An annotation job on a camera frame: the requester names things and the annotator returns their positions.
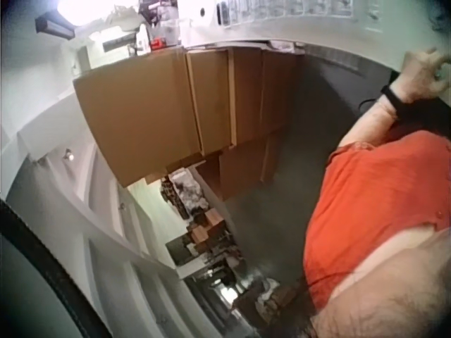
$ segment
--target person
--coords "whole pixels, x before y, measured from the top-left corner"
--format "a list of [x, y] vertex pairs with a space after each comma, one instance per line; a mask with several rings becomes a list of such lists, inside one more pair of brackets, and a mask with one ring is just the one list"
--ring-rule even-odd
[[385, 142], [410, 104], [450, 86], [436, 76], [450, 61], [406, 53], [330, 155], [304, 249], [315, 337], [427, 337], [451, 309], [451, 143], [424, 130]]

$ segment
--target hairy arm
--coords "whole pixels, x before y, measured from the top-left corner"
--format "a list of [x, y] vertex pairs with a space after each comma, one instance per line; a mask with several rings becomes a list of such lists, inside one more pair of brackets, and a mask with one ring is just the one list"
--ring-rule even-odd
[[[392, 83], [393, 93], [404, 103], [418, 99], [432, 99], [449, 87], [449, 79], [437, 80], [435, 72], [451, 60], [449, 55], [435, 49], [417, 53], [408, 52], [404, 57], [402, 72]], [[368, 142], [374, 146], [382, 143], [384, 136], [396, 121], [396, 110], [385, 95], [352, 126], [338, 146], [354, 142]]]
[[354, 142], [367, 142], [378, 146], [396, 121], [396, 110], [385, 95], [352, 126], [342, 138], [338, 146], [346, 146]]

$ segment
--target white wall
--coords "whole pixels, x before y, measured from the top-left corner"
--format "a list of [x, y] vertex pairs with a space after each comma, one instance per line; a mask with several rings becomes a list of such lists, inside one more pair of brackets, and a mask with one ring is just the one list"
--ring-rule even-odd
[[57, 0], [17, 0], [1, 21], [1, 196], [6, 197], [31, 142], [17, 133], [72, 86], [74, 55], [64, 39], [37, 34], [35, 18]]
[[156, 253], [164, 264], [175, 268], [166, 243], [187, 233], [188, 224], [179, 216], [172, 204], [166, 203], [160, 194], [160, 181], [149, 185], [144, 179], [130, 185], [133, 197], [150, 217], [156, 235]]
[[[89, 155], [88, 150], [94, 143], [94, 137], [87, 128], [81, 130], [76, 137], [69, 139], [57, 146], [53, 151], [47, 154], [54, 170], [67, 182], [75, 191], [81, 183], [83, 165], [85, 156]], [[63, 159], [66, 149], [70, 149], [74, 155], [73, 161]]]

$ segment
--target wall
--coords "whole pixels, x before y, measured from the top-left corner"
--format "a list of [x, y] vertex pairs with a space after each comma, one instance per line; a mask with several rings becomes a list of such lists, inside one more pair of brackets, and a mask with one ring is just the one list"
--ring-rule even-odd
[[151, 219], [158, 246], [156, 252], [160, 261], [174, 268], [175, 263], [165, 244], [186, 234], [188, 224], [171, 204], [163, 200], [160, 186], [159, 180], [147, 185], [143, 179], [129, 186], [129, 190]]
[[92, 246], [94, 278], [115, 337], [149, 337], [130, 293], [124, 265]]
[[[77, 137], [70, 139], [56, 147], [47, 154], [47, 158], [52, 163], [53, 168], [67, 182], [72, 189], [76, 190], [80, 183], [82, 166], [90, 145], [94, 143], [94, 137], [89, 129], [81, 130]], [[70, 149], [74, 155], [73, 161], [63, 159], [66, 149]]]
[[9, 1], [1, 19], [1, 196], [6, 195], [28, 149], [17, 136], [71, 87], [74, 55], [61, 38], [35, 31], [35, 18], [57, 0]]

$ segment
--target red object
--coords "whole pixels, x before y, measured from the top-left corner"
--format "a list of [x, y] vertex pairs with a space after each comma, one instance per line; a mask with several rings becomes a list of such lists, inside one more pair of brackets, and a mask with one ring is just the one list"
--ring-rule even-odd
[[162, 37], [157, 37], [150, 41], [150, 49], [156, 51], [157, 49], [162, 49], [166, 46], [166, 40]]
[[419, 131], [375, 148], [355, 143], [329, 159], [307, 229], [304, 269], [320, 310], [369, 254], [401, 230], [450, 226], [451, 144]]

